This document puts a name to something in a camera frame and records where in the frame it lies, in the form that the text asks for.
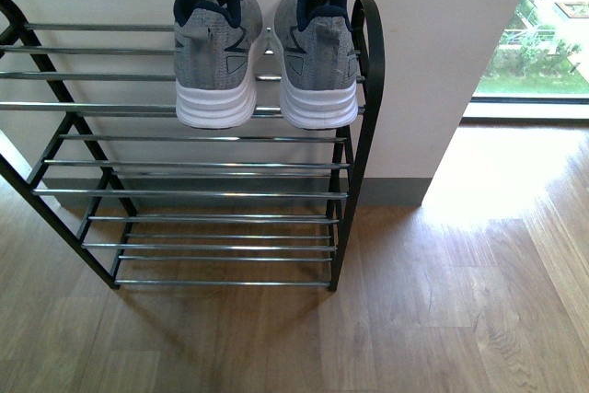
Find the gray baseboard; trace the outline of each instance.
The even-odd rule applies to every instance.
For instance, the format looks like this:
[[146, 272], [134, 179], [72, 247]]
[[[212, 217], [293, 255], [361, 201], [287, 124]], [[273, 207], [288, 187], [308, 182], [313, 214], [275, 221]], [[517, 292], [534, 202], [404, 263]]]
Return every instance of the gray baseboard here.
[[[97, 179], [45, 179], [43, 181], [50, 189], [95, 189]], [[428, 190], [432, 179], [364, 179], [359, 205], [394, 205], [394, 206], [419, 206], [422, 204], [425, 192]], [[193, 191], [325, 191], [328, 182], [325, 179], [273, 179], [269, 184], [267, 179], [126, 179], [123, 181], [125, 188], [129, 190], [193, 190]], [[342, 188], [345, 190], [347, 183], [342, 180]], [[65, 207], [86, 206], [88, 197], [77, 195], [60, 195], [58, 198]], [[138, 206], [185, 206], [195, 204], [194, 198], [138, 198]], [[251, 205], [252, 200], [232, 199], [232, 206]], [[200, 199], [196, 202], [200, 206], [227, 205], [227, 199], [211, 198]], [[297, 200], [297, 205], [317, 205], [318, 200]], [[293, 205], [290, 199], [256, 200], [257, 205], [285, 206]], [[104, 199], [102, 205], [114, 206], [118, 202], [114, 198]]]

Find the sunlight on floor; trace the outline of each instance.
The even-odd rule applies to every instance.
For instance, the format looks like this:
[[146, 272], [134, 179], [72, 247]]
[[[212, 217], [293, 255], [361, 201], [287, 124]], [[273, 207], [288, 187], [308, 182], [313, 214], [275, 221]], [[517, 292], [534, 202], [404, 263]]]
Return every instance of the sunlight on floor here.
[[584, 133], [550, 128], [462, 127], [423, 207], [445, 217], [516, 217], [559, 179]]

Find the rack leg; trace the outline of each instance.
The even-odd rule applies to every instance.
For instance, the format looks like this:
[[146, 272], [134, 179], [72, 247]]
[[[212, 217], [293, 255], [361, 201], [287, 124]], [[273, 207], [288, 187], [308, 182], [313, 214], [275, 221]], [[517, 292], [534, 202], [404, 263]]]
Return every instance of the rack leg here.
[[32, 188], [28, 183], [20, 177], [20, 174], [10, 165], [10, 163], [0, 156], [0, 174], [10, 184], [30, 206], [43, 217], [43, 219], [57, 232], [57, 234], [64, 239], [70, 248], [77, 253], [82, 260], [98, 275], [106, 284], [112, 289], [118, 289], [119, 286], [115, 283], [114, 278], [108, 273], [104, 267], [92, 256], [90, 252], [82, 249], [81, 242], [75, 237], [74, 233], [64, 224], [64, 222], [57, 216], [49, 206], [43, 201], [41, 197], [31, 193]]

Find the white sole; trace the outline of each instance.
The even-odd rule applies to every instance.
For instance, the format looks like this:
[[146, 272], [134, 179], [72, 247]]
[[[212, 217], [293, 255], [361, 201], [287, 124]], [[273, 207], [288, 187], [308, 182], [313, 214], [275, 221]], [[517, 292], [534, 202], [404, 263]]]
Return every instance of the white sole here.
[[256, 78], [253, 65], [260, 57], [262, 32], [248, 55], [248, 69], [238, 87], [225, 90], [183, 87], [176, 80], [176, 116], [192, 128], [225, 129], [248, 121], [256, 109]]
[[270, 45], [280, 60], [280, 108], [284, 119], [302, 129], [333, 129], [352, 123], [358, 116], [356, 84], [345, 89], [310, 91], [294, 87], [286, 73], [283, 46], [274, 29]]

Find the chrome rod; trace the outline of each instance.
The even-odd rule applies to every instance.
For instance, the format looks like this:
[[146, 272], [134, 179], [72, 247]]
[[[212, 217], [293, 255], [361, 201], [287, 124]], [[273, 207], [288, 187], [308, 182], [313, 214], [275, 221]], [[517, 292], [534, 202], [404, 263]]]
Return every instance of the chrome rod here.
[[128, 238], [175, 238], [175, 239], [255, 239], [258, 241], [274, 241], [277, 239], [320, 240], [329, 239], [329, 235], [198, 235], [198, 234], [127, 234]]
[[[354, 54], [360, 55], [360, 51], [354, 50]], [[273, 50], [266, 50], [266, 51], [264, 51], [264, 55], [274, 55], [274, 51]]]
[[314, 252], [330, 252], [335, 246], [248, 246], [226, 244], [132, 244], [132, 243], [83, 243], [84, 249], [143, 249], [143, 250], [307, 250]]
[[328, 287], [329, 282], [299, 282], [299, 281], [182, 281], [182, 280], [115, 280], [120, 285], [268, 285], [268, 286], [301, 286], [301, 287]]
[[78, 55], [171, 55], [173, 48], [82, 48], [58, 46], [0, 45], [0, 52], [25, 54], [78, 54]]
[[327, 198], [345, 200], [343, 192], [239, 192], [239, 191], [148, 191], [148, 190], [95, 190], [95, 189], [34, 189], [33, 195], [85, 195], [87, 197], [197, 197], [197, 198]]
[[331, 174], [309, 172], [210, 172], [194, 174], [192, 172], [125, 172], [115, 171], [114, 175], [126, 179], [328, 179]]
[[331, 258], [249, 258], [249, 257], [143, 257], [136, 255], [120, 255], [123, 261], [251, 261], [251, 262], [329, 262]]
[[[283, 77], [280, 74], [258, 74], [256, 80], [259, 82], [280, 82]], [[356, 83], [363, 83], [366, 77], [363, 75], [356, 76]]]
[[92, 221], [123, 223], [209, 223], [209, 224], [276, 224], [276, 225], [335, 225], [339, 220], [320, 216], [304, 215], [251, 215], [251, 214], [205, 214], [205, 215], [137, 215], [137, 216], [90, 216]]
[[98, 23], [26, 23], [25, 29], [38, 31], [145, 31], [172, 32], [173, 25], [107, 25]]
[[191, 163], [165, 161], [45, 160], [44, 164], [77, 168], [272, 168], [345, 169], [345, 163]]
[[97, 142], [247, 142], [247, 143], [343, 143], [343, 137], [281, 137], [281, 136], [235, 136], [235, 137], [156, 137], [132, 135], [79, 135], [68, 133], [61, 135], [64, 140], [82, 140]]
[[[80, 112], [85, 115], [95, 116], [121, 116], [134, 117], [140, 114], [142, 117], [176, 117], [176, 108], [171, 105], [121, 105], [121, 104], [90, 104], [90, 103], [47, 103], [27, 101], [2, 101], [0, 110], [28, 110], [28, 111], [60, 111]], [[358, 112], [364, 114], [364, 106], [358, 107]], [[277, 106], [257, 106], [253, 117], [280, 116], [280, 108]]]
[[[8, 78], [13, 80], [77, 80], [97, 82], [173, 82], [176, 76], [173, 74], [111, 74], [111, 73], [57, 73], [57, 72], [0, 72], [0, 79]], [[282, 76], [274, 74], [256, 75], [260, 82], [280, 82]], [[365, 78], [362, 75], [356, 77], [356, 83], [363, 83]]]

